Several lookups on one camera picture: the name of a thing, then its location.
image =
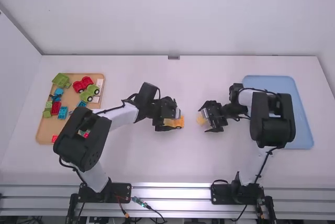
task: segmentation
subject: red lego block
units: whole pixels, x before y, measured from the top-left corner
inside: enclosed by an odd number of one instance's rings
[[[58,138],[58,135],[52,135],[51,143],[54,143],[57,138]]]
[[[51,115],[58,115],[59,109],[61,108],[61,102],[53,102],[51,107]]]

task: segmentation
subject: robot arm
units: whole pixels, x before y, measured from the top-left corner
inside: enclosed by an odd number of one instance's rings
[[[224,126],[228,125],[227,119],[235,121],[241,118],[249,119],[250,136],[257,143],[258,151],[249,160],[248,166],[236,173],[231,184],[212,184],[212,203],[257,205],[259,219],[264,218],[262,208],[266,207],[271,223],[275,223],[272,198],[264,196],[263,188],[257,181],[272,151],[284,148],[295,138],[291,96],[244,88],[242,84],[235,83],[229,88],[229,100],[230,103],[224,106],[215,100],[206,101],[199,110],[200,117],[197,121],[201,124],[205,122],[210,124],[211,128],[205,132],[223,132]]]
[[[152,119],[156,131],[178,129],[165,125],[164,121],[179,119],[180,109],[170,97],[155,99],[157,91],[160,94],[156,86],[144,83],[139,93],[122,100],[121,106],[95,110],[77,107],[53,146],[60,163],[70,163],[88,187],[96,193],[102,192],[110,179],[99,158],[110,131],[145,118]],[[83,132],[87,133],[86,137],[81,134]]]

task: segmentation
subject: wire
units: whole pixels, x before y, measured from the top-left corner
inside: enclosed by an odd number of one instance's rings
[[[247,90],[247,89],[250,89],[250,90],[252,90],[252,91],[256,91],[256,92],[265,92],[265,93],[272,94],[272,95],[274,95],[276,98],[278,98],[278,100],[279,100],[280,102],[282,102],[282,98],[281,98],[277,93],[275,93],[275,92],[269,92],[269,91],[266,90],[266,89],[242,88],[242,89],[240,89],[240,90],[238,91],[238,93],[237,93],[237,97],[239,97],[239,95],[240,95],[240,93],[241,93],[242,91],[245,91],[245,90]]]
[[[153,222],[155,222],[156,224],[164,224],[164,223],[167,223],[167,221],[164,219],[164,217],[158,212],[156,211],[155,209],[152,209],[152,211],[154,211],[156,214],[158,214],[162,219],[163,219],[163,222],[157,222],[157,218],[156,218],[156,221],[154,221],[152,218],[150,218],[150,220],[152,220]]]
[[[265,164],[266,164],[267,159],[269,158],[269,156],[272,155],[272,152],[273,152],[274,150],[276,150],[276,149],[280,149],[280,148],[281,148],[281,147],[274,147],[274,148],[270,149],[270,151],[266,152],[266,156],[265,156],[264,162],[263,162],[263,164],[262,164],[262,166],[261,166],[260,171],[259,171],[258,174],[256,175],[256,179],[255,179],[254,183],[256,183],[256,182],[258,181],[258,179],[261,177],[261,173],[262,173],[262,171],[263,171],[263,169],[264,169],[264,167],[265,167]]]
[[[75,222],[75,224],[78,224],[78,221],[79,221],[79,219],[80,219],[80,215],[82,214],[82,211],[83,211],[84,206],[85,206],[85,202],[83,202],[83,205],[82,205],[82,207],[81,207],[81,209],[80,209],[80,211],[79,211],[79,214],[78,214],[78,216],[77,216],[77,221]]]
[[[243,208],[242,212],[240,213],[239,217],[237,217],[236,219],[230,219],[230,220],[231,220],[232,222],[236,222],[236,221],[238,221],[238,220],[241,218],[241,216],[243,215],[243,213],[244,213],[245,209],[247,208],[247,206],[248,206],[248,205],[245,205],[245,206],[244,206],[244,208]]]
[[[114,108],[111,108],[111,109],[102,110],[102,111],[99,111],[99,112],[97,112],[97,113],[95,113],[95,114],[96,114],[96,115],[99,115],[99,114],[101,114],[101,113],[107,113],[107,112],[109,112],[109,111],[111,111],[111,110],[121,109],[121,108],[125,107],[125,106],[126,106],[125,101],[124,101],[124,100],[121,100],[121,102],[122,102],[122,105],[121,105],[121,106],[117,106],[117,107],[114,107]]]
[[[82,176],[80,175],[79,173],[79,170],[74,167],[74,166],[71,166],[71,165],[65,165],[63,162],[62,162],[62,158],[59,156],[59,163],[61,164],[61,166],[63,167],[67,167],[67,168],[71,168],[73,171],[76,172],[76,174],[78,175],[78,177],[80,178],[80,180],[84,183],[85,186],[87,186],[87,183],[84,181],[84,179],[82,178]]]
[[[33,221],[32,224],[34,224],[35,222],[37,222],[38,224],[43,224],[42,217],[43,216],[37,216],[37,217],[31,216],[31,219],[22,222],[17,222],[16,224],[31,223],[32,221]]]
[[[224,182],[224,183],[226,183],[226,184],[229,184],[229,182],[226,181],[226,180],[214,180],[214,181],[213,181],[213,183],[212,183],[211,186],[210,186],[210,189],[213,191],[214,194],[220,195],[220,194],[218,194],[218,193],[216,192],[215,187],[214,187],[214,185],[215,185],[216,182]]]

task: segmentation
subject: wooden tray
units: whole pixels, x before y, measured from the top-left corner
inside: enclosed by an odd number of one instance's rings
[[[97,79],[104,79],[105,84],[105,77],[102,74],[99,73],[64,73],[70,78],[70,83],[73,84],[75,81],[81,80],[84,76],[89,76],[94,83],[96,83]],[[51,90],[49,94],[54,93],[56,90],[57,85],[53,84],[51,86]],[[101,99],[103,95],[104,87],[102,87],[102,91],[100,93],[100,100],[99,103],[87,103],[87,108],[89,109],[99,109],[101,104]],[[50,97],[46,96],[46,101],[51,101]],[[76,93],[74,91],[74,88],[72,85],[69,88],[64,88],[64,93],[61,97],[61,106],[67,106],[68,111],[72,111],[76,108],[77,104],[80,102],[79,93]],[[41,122],[38,127],[37,133],[36,133],[36,141],[39,144],[53,144],[51,142],[53,135],[58,135],[61,130],[63,129],[65,123],[69,119],[69,114],[66,119],[58,119],[58,116],[52,116],[51,118],[43,118],[42,117],[42,111],[41,111]]]

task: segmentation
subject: white wall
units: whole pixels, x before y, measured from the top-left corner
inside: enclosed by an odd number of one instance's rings
[[[41,54],[0,10],[0,162],[20,115]]]
[[[316,54],[335,92],[334,0],[0,3],[46,54]]]

